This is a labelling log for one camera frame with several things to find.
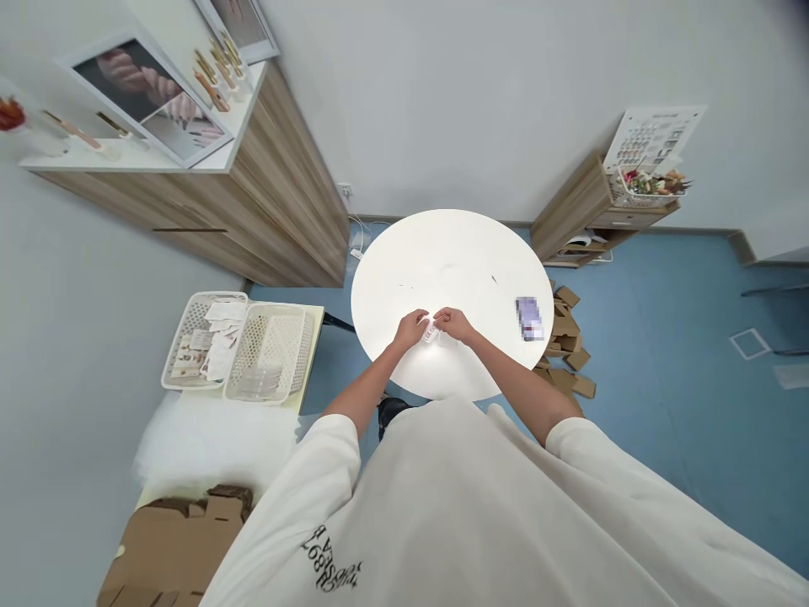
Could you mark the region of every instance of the white basket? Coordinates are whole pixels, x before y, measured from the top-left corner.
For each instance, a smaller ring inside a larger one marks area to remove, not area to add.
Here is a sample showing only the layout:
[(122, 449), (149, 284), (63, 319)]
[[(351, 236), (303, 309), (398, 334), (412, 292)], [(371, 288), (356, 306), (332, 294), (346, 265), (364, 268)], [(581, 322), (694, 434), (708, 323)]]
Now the white basket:
[(205, 320), (205, 314), (208, 313), (208, 309), (216, 299), (225, 297), (236, 298), (246, 304), (250, 303), (247, 295), (239, 291), (204, 291), (192, 295), (191, 299), (188, 300), (182, 320), (177, 327), (177, 332), (174, 333), (174, 341), (171, 344), (169, 356), (166, 358), (166, 366), (163, 368), (163, 377), (160, 380), (160, 384), (165, 389), (215, 389), (222, 387), (221, 381), (208, 381), (201, 376), (173, 378), (171, 377), (171, 369), (174, 366), (175, 358), (177, 358), (180, 339), (182, 339), (184, 335), (193, 332), (194, 329), (207, 329), (211, 324)]
[(609, 181), (609, 190), (613, 196), (614, 207), (664, 207), (669, 202), (682, 198), (688, 193), (688, 191), (685, 191), (682, 194), (635, 194), (624, 183), (624, 173), (635, 168), (644, 170), (651, 175), (656, 167), (654, 164), (644, 164), (640, 167), (635, 167), (631, 164), (619, 166), (613, 173), (613, 178)]
[(312, 325), (306, 309), (294, 303), (259, 302), (249, 306), (235, 346), (236, 356), (225, 380), (225, 398), (241, 400), (238, 382), (244, 370), (269, 361), (280, 363), (282, 371), (278, 387), (264, 400), (265, 405), (280, 405), (292, 392), (301, 389)]

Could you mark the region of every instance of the cabinet drawer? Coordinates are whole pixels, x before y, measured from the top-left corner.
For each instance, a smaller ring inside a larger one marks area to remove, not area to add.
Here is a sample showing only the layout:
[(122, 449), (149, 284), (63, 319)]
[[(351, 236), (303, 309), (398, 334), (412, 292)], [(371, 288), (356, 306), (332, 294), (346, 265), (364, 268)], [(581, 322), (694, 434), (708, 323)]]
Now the cabinet drawer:
[(644, 229), (662, 219), (664, 215), (649, 212), (607, 211), (590, 224), (590, 228)]

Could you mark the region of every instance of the drawer handle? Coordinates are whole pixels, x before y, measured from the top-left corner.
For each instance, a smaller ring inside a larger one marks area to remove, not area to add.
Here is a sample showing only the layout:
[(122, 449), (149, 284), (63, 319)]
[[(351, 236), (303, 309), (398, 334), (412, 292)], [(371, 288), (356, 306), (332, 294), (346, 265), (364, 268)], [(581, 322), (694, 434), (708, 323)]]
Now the drawer handle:
[(225, 234), (225, 228), (152, 228), (153, 232), (217, 232)]

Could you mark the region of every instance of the cardboard piece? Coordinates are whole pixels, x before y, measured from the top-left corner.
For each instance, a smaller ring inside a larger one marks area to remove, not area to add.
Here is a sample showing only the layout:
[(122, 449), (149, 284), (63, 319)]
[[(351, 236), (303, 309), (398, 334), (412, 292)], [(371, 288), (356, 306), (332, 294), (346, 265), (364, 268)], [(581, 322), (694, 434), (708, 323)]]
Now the cardboard piece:
[(576, 378), (576, 382), (573, 384), (573, 391), (576, 392), (578, 395), (582, 395), (585, 398), (595, 398), (596, 396), (596, 384), (592, 380), (584, 377), (583, 375), (574, 375)]
[(555, 341), (550, 341), (548, 343), (548, 347), (545, 348), (545, 356), (546, 357), (563, 357), (567, 353), (568, 352), (563, 352), (562, 351), (562, 346), (560, 346)]
[(575, 337), (560, 336), (554, 338), (554, 341), (561, 346), (563, 352), (581, 352), (581, 335)]
[(581, 333), (579, 325), (573, 320), (570, 308), (564, 303), (557, 303), (554, 305), (554, 329), (550, 332), (551, 336), (569, 336), (576, 337)]
[(576, 376), (567, 369), (550, 369), (550, 383), (559, 390), (559, 392), (570, 393), (573, 391), (573, 386), (576, 385)]
[(565, 362), (567, 366), (573, 369), (574, 371), (581, 371), (584, 366), (587, 364), (587, 361), (590, 360), (590, 352), (581, 348), (578, 352), (573, 354), (568, 354), (565, 357)]
[(250, 489), (216, 486), (207, 502), (166, 498), (138, 508), (97, 607), (193, 607), (244, 525)]
[(544, 379), (546, 382), (548, 382), (549, 384), (551, 383), (551, 382), (550, 382), (550, 373), (548, 373), (548, 370), (547, 370), (547, 369), (535, 368), (533, 371), (534, 371), (534, 372), (535, 372), (535, 373), (536, 373), (536, 374), (537, 374), (539, 377), (541, 377), (542, 379)]
[(573, 293), (568, 287), (560, 287), (559, 291), (556, 292), (556, 297), (561, 299), (571, 308), (575, 308), (576, 304), (581, 301), (581, 298)]

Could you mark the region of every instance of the nail color chart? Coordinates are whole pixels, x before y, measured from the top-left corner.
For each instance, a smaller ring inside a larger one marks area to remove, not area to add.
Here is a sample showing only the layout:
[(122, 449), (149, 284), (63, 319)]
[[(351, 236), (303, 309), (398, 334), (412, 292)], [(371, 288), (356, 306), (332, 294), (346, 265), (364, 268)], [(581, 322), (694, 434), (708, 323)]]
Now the nail color chart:
[(668, 156), (682, 156), (707, 109), (707, 105), (629, 108), (604, 159), (604, 170), (612, 174), (622, 164), (659, 164)]

